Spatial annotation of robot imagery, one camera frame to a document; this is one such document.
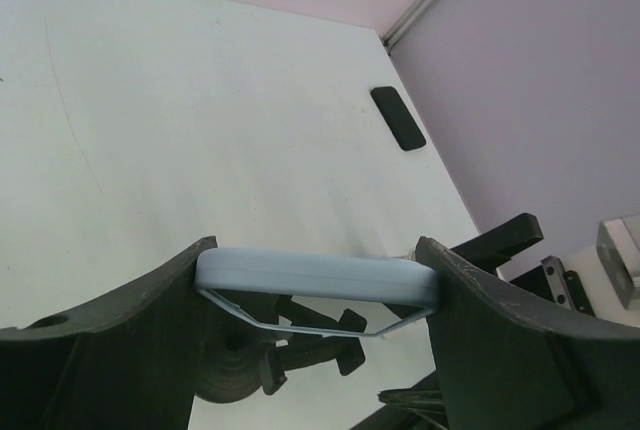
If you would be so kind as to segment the black phone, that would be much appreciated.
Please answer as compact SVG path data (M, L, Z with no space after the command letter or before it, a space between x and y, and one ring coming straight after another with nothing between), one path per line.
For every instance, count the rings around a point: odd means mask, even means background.
M426 145L422 131L394 87L375 87L370 91L370 95L403 151L417 150Z

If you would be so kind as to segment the black round-base clamp stand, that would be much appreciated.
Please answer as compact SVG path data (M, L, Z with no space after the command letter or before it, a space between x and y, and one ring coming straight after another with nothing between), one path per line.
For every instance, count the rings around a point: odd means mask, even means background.
M345 309L337 320L292 300L290 295L223 291L221 295L252 317L277 324L281 317L294 325L362 332L367 320ZM275 394L288 371L336 361L342 376L365 363L357 338L285 334L256 328L224 311L213 309L199 367L196 395L210 403L241 401L261 389Z

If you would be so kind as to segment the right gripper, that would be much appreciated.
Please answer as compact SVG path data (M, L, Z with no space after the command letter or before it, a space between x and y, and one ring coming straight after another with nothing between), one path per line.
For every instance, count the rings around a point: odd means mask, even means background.
M498 267L542 238L537 218L523 213L449 250L474 267L501 279L497 275ZM507 283L567 310L593 316L584 293L553 295L543 267L537 267L526 277ZM410 388L381 392L379 400L383 405L383 425L388 429L452 429L436 369Z

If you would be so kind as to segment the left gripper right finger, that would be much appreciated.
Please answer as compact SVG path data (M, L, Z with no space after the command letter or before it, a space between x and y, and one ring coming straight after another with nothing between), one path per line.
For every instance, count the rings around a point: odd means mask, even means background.
M639 330L567 310L432 238L440 307L427 319L452 429L636 429Z

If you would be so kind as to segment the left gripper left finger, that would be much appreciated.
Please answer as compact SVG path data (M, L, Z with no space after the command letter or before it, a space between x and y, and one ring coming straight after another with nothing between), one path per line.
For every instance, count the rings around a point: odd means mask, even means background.
M4 429L185 429L212 321L204 237L100 297L1 331Z

